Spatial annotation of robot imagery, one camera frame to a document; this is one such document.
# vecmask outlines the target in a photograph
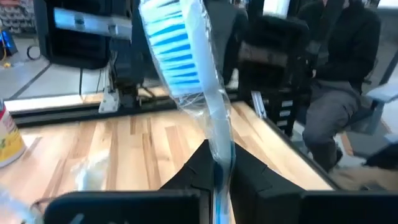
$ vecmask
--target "black chair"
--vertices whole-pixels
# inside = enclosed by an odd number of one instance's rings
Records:
[[[224,85],[228,85],[231,81],[233,71],[238,66],[238,53],[242,44],[243,35],[249,26],[247,15],[237,13],[231,35],[228,39],[224,54],[224,66],[222,77]]]

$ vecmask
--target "wooden tabletop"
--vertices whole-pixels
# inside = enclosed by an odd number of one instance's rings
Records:
[[[231,113],[234,140],[286,179],[307,190],[331,187],[244,103]],[[109,151],[107,190],[156,190],[205,139],[181,111],[21,130],[26,152],[0,168],[0,185],[26,203],[75,190],[71,169]]]

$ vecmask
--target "clear plastic wrap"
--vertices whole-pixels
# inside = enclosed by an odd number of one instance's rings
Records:
[[[104,183],[109,164],[109,151],[99,152],[76,165],[72,172],[76,175],[78,191],[104,190]]]
[[[30,209],[28,205],[14,198],[10,193],[0,187],[0,223],[43,224],[39,211]]]
[[[146,0],[139,6],[160,79],[181,110],[199,121],[216,161],[214,223],[229,222],[235,148],[230,103],[218,75],[211,26],[201,0]]]

